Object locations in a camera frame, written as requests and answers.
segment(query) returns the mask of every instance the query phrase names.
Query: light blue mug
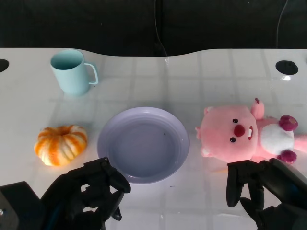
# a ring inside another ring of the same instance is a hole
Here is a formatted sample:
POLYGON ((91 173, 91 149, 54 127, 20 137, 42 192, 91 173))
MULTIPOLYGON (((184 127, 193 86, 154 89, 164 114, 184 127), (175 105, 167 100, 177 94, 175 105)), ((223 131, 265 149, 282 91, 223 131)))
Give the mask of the light blue mug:
POLYGON ((85 94, 90 85, 98 84, 96 68, 84 62, 83 54, 74 49, 67 49, 56 53, 50 62, 60 88, 67 94, 80 96, 85 94), (91 66, 95 73, 95 82, 89 82, 89 74, 85 65, 91 66))

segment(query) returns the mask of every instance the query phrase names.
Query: cable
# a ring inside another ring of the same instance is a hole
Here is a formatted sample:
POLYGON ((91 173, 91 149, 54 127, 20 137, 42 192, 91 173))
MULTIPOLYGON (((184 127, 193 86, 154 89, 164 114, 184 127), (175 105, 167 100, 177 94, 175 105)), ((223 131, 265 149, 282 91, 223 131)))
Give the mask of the cable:
POLYGON ((162 42, 161 42, 161 40, 160 40, 159 33, 158 33, 157 19, 156 19, 156 2, 157 2, 157 0, 154 0, 154 25, 155 25, 155 31, 156 31, 156 33, 157 33, 158 41, 159 41, 159 43, 161 44, 161 46, 162 46, 162 48, 163 48, 163 51, 164 51, 164 53, 165 53, 165 56, 168 57, 167 52, 166 52, 166 50, 165 50, 165 48, 164 48, 164 45, 162 44, 162 42))
POLYGON ((287 4, 288 4, 288 1, 289 1, 289 0, 286 0, 286 3, 284 4, 283 9, 282 9, 282 12, 280 13, 279 19, 278 19, 277 31, 276 31, 276 49, 278 49, 278 31, 279 31, 279 24, 280 24, 280 21, 281 21, 281 19, 282 19, 283 12, 284 12, 284 10, 286 9, 286 6, 287 6, 287 4))

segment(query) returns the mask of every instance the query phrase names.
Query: orange pumpkin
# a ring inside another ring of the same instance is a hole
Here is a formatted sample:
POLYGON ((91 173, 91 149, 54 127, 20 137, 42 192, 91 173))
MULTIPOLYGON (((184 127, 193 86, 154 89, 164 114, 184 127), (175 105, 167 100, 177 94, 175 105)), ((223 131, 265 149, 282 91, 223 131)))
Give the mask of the orange pumpkin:
POLYGON ((84 128, 75 125, 48 127, 38 135, 34 151, 46 165, 60 166, 70 163, 86 146, 84 128))

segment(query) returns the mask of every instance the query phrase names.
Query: purple plate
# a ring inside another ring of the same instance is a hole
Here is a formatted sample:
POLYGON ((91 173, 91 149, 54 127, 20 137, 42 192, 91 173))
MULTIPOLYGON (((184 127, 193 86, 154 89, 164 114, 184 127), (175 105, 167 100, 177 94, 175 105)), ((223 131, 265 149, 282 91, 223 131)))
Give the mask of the purple plate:
POLYGON ((147 184, 169 177, 182 166, 189 153, 189 136, 169 112, 139 107, 108 121, 97 150, 130 183, 147 184))

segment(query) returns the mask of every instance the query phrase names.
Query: table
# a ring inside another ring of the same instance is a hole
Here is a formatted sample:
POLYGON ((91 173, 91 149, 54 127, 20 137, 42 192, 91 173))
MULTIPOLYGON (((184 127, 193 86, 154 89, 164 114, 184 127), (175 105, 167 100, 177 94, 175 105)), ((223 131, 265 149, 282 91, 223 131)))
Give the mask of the table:
MULTIPOLYGON (((115 114, 137 106, 163 108, 177 116, 190 136, 189 156, 164 181, 137 185, 124 196, 121 222, 108 230, 256 229, 238 204, 229 208, 225 163, 202 158, 194 128, 207 106, 264 101, 266 114, 294 116, 297 132, 307 132, 307 50, 217 49, 175 57, 111 57, 82 51, 94 62, 100 83, 82 97, 64 95, 49 67, 61 49, 0 48, 9 68, 0 73, 0 185, 27 181, 39 197, 61 174, 97 159, 100 130, 115 114), (293 76, 275 64, 291 60, 293 76), (47 167, 34 154, 41 129, 79 124, 89 135, 84 154, 65 167, 47 167)), ((298 153, 294 166, 307 176, 307 157, 298 153)), ((249 197, 244 188, 243 195, 249 197)), ((267 191, 265 207, 279 204, 267 191)))

